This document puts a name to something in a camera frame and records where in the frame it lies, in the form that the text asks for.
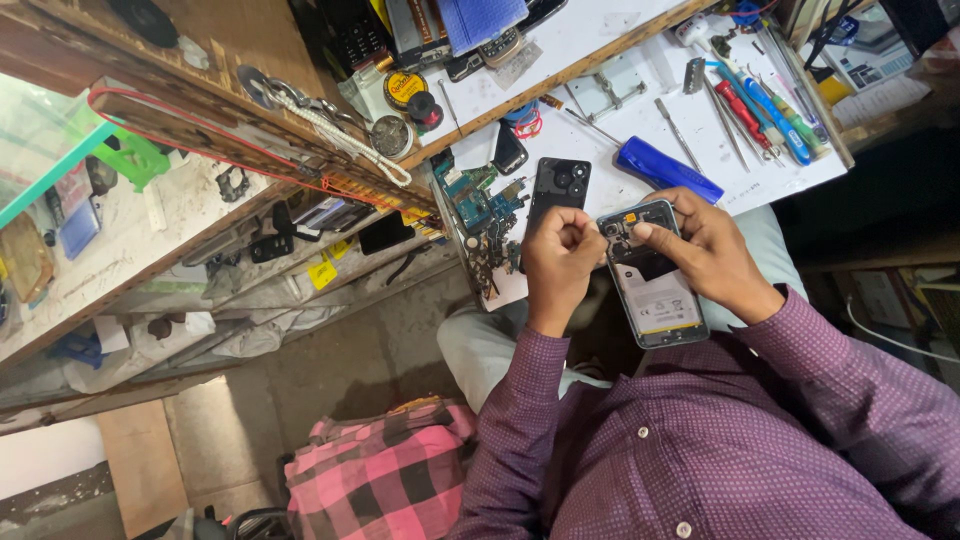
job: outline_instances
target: pink checkered cloth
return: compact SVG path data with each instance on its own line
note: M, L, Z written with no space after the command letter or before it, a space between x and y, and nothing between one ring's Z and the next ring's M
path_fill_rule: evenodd
M351 422L324 417L285 468L297 538L442 538L460 510L475 420L453 400Z

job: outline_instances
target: blue handle tool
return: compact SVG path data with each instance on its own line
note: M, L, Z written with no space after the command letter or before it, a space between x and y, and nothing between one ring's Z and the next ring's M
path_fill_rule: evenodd
M790 149L793 157L797 159L800 165L804 167L810 165L810 151L806 149L804 140L800 138L797 130L790 125L790 122L788 122L777 107L774 106L774 102L770 101L770 97L763 91L763 88L756 81L747 77L743 80L743 89L747 91L750 97L754 98L754 101L766 109L770 117L774 119L774 123L777 124L777 129L780 130L786 139L787 148Z
M616 164L649 178L661 189L689 187L714 205L723 197L723 189L706 176L667 156L637 136L620 147Z

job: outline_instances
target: battery label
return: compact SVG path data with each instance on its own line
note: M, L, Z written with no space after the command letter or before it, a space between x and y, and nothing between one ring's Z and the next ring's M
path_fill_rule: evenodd
M680 270L647 282L633 266L615 267L637 333L657 333L701 323L697 299Z

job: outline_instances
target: green plastic holder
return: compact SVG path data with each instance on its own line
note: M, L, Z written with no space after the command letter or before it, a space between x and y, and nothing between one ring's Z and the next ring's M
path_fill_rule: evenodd
M123 128L117 128L113 135L124 143L125 148L113 150L104 143L90 153L127 177L133 184L134 193L143 193L150 180L170 170L170 159L160 154L146 138Z

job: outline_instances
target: disassembled smartphone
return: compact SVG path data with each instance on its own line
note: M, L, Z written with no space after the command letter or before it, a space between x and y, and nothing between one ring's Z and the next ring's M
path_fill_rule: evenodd
M673 207L657 199L597 220L607 238L607 264L642 349L694 343L710 335L697 295L667 256L633 236L636 224L660 225L680 235Z
M493 166L500 174L513 174L523 163L527 162L527 149L520 144L520 139L514 133L514 128L500 120L500 134L496 138L496 150L493 153Z

